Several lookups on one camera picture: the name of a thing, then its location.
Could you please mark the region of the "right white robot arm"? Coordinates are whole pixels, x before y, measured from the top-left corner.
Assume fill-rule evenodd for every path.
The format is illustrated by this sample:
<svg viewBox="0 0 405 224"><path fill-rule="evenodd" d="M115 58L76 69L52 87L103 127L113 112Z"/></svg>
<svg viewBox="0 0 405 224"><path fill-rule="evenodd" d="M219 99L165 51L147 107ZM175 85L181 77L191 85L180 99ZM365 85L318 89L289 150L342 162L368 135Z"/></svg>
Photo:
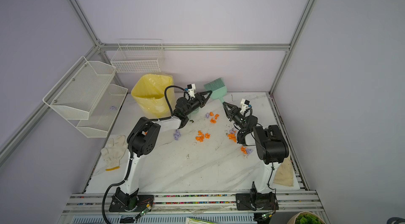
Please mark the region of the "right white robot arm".
<svg viewBox="0 0 405 224"><path fill-rule="evenodd" d="M278 125L262 126L253 115L253 108L248 100L242 106L223 102L226 117L236 126L236 143L248 149L255 148L262 161L257 178L252 182L258 193L274 193L273 186L277 169L290 155L290 148Z"/></svg>

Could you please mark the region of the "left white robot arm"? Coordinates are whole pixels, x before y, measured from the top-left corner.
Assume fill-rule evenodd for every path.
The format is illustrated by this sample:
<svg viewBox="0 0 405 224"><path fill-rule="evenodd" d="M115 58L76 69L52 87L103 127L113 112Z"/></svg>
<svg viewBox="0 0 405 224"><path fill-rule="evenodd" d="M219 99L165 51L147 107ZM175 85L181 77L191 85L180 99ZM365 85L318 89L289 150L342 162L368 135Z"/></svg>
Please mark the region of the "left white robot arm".
<svg viewBox="0 0 405 224"><path fill-rule="evenodd" d="M189 98L178 98L170 117L154 119L142 117L139 119L127 138L129 150L127 172L123 181L117 185L114 195L116 200L125 206L136 203L139 176L143 165L142 157L152 152L159 133L184 128L189 121L189 115L203 108L212 93L212 91L197 92Z"/></svg>

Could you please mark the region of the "green plastic dustpan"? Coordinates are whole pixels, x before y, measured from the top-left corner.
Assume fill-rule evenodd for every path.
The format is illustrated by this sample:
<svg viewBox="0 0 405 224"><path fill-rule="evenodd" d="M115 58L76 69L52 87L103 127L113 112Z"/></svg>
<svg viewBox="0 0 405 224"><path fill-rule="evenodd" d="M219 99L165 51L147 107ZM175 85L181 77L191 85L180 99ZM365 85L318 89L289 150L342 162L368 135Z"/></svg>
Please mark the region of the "green plastic dustpan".
<svg viewBox="0 0 405 224"><path fill-rule="evenodd" d="M199 111L200 111L200 107L196 108L194 111L192 111L192 112L188 115L188 118L189 118L190 120L194 120L195 117L197 116L197 114L199 113Z"/></svg>

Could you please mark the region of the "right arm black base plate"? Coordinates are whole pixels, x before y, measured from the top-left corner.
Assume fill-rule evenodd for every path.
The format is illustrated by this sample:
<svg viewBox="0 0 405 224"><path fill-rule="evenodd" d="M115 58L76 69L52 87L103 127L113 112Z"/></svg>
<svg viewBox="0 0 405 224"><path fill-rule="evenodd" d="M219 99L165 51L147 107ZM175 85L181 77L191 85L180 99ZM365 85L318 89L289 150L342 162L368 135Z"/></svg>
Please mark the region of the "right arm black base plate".
<svg viewBox="0 0 405 224"><path fill-rule="evenodd" d="M259 193L256 189L255 182L249 193L237 193L235 195L237 210L278 210L276 194L273 192Z"/></svg>

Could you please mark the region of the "green hand brush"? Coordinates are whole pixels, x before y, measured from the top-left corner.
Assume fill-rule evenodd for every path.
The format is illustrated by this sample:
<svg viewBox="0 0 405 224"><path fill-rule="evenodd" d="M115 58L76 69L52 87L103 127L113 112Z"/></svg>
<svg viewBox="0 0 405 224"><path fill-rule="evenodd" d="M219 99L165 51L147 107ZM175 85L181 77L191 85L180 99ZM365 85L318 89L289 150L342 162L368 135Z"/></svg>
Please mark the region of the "green hand brush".
<svg viewBox="0 0 405 224"><path fill-rule="evenodd" d="M206 83L204 89L206 91L212 91L210 99L218 99L221 103L224 103L224 96L227 94L227 87L222 77Z"/></svg>

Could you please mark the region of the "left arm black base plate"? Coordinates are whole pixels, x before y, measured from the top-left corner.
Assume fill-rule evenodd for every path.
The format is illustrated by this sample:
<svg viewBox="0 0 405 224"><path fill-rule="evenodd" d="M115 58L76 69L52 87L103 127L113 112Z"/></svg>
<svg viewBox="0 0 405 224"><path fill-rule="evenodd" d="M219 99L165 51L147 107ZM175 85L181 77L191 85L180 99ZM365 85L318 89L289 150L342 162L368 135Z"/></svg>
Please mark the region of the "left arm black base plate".
<svg viewBox="0 0 405 224"><path fill-rule="evenodd" d="M125 193L120 187L112 196L110 212L141 212L147 205L153 205L153 194L139 194L139 189L133 193Z"/></svg>

